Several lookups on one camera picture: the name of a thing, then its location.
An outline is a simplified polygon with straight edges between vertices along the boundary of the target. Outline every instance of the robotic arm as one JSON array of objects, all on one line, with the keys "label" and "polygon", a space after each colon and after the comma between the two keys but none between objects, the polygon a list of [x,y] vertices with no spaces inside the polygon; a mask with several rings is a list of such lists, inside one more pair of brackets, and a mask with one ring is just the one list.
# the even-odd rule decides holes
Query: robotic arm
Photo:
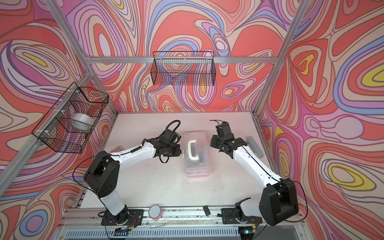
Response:
[{"label": "robotic arm", "polygon": [[[175,122],[178,123],[175,129],[169,130],[169,126]],[[108,213],[106,214],[113,215],[114,224],[125,224],[129,216],[128,208],[116,190],[120,167],[127,168],[142,160],[157,156],[162,163],[167,163],[169,157],[180,156],[180,145],[177,143],[181,136],[175,132],[179,126],[180,121],[174,120],[159,137],[144,139],[141,145],[121,152],[112,154],[105,151],[99,152],[91,163],[84,175],[84,180],[107,208]],[[165,162],[162,161],[161,155],[167,157]]]},{"label": "robotic arm", "polygon": [[211,147],[219,149],[219,152],[228,154],[251,175],[251,177],[263,188],[260,201],[250,198],[243,199],[235,204],[235,214],[238,220],[245,217],[263,217],[265,221],[275,226],[283,220],[297,214],[295,184],[291,179],[282,179],[264,165],[251,151],[247,143],[236,138],[231,132],[229,123],[222,122],[216,126],[217,135],[211,139]]}]

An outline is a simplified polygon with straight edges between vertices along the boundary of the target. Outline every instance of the colorful wall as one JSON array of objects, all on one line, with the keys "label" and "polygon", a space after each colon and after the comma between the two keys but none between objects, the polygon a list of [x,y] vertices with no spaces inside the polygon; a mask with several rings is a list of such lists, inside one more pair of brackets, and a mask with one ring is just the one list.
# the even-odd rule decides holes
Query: colorful wall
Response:
[{"label": "colorful wall", "polygon": [[[276,56],[296,0],[71,1],[61,5],[89,56],[212,50]],[[153,86],[151,64],[94,64],[117,111],[252,111],[271,64],[219,64],[214,87]]]},{"label": "colorful wall", "polygon": [[258,111],[315,239],[384,239],[383,57],[383,1],[315,0]]},{"label": "colorful wall", "polygon": [[[84,74],[74,51],[42,0],[0,3],[0,170],[63,91]],[[103,113],[82,154],[38,148],[0,197],[0,239],[48,239],[80,187],[79,161],[98,152],[111,125]],[[85,162],[75,177],[82,176]]]}]

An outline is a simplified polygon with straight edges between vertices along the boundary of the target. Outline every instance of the white table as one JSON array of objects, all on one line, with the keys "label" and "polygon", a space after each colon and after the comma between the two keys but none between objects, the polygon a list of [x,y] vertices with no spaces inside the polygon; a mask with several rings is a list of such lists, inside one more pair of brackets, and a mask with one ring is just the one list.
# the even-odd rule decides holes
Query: white table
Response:
[{"label": "white table", "polygon": [[[248,112],[236,113],[132,113],[119,114],[105,146],[110,152],[121,145],[125,149],[138,146],[144,138],[153,138],[161,134],[173,120],[181,121],[176,130],[181,136],[186,132],[204,131],[207,139],[216,133],[219,119],[229,122],[235,138],[247,141],[253,137],[264,153],[261,161],[270,166],[265,156],[259,135]],[[233,205],[246,197],[257,198],[262,189],[245,169],[218,149],[209,147],[212,161],[212,173],[208,177],[188,178],[185,175],[185,162],[182,156],[171,157],[163,164],[158,157],[147,159],[121,169],[117,191],[128,207],[160,206],[202,206]],[[100,200],[91,191],[87,191],[81,208],[103,207]]]}]

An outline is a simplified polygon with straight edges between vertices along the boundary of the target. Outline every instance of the gray object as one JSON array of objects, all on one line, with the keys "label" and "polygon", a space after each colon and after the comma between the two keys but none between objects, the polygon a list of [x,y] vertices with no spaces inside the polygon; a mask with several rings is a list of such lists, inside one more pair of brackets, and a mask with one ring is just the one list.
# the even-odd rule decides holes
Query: gray object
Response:
[{"label": "gray object", "polygon": [[257,145],[256,141],[253,139],[253,137],[248,138],[248,144],[251,147],[252,151],[256,153],[258,158],[264,157],[263,151],[260,149],[259,145]]}]

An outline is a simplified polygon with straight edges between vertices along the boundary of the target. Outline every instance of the round container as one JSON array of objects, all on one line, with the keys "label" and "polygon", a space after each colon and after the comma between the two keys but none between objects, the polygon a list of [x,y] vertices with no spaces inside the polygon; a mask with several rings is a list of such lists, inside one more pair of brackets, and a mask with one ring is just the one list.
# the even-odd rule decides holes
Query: round container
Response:
[{"label": "round container", "polygon": [[148,215],[153,220],[159,220],[163,216],[163,210],[159,205],[153,205],[149,208]]},{"label": "round container", "polygon": [[76,120],[78,122],[82,122],[85,124],[78,124],[76,121],[71,121],[71,125],[81,131],[89,131],[92,128],[92,125],[94,123],[93,118],[90,116],[84,114],[84,113],[75,113],[71,119]]}]

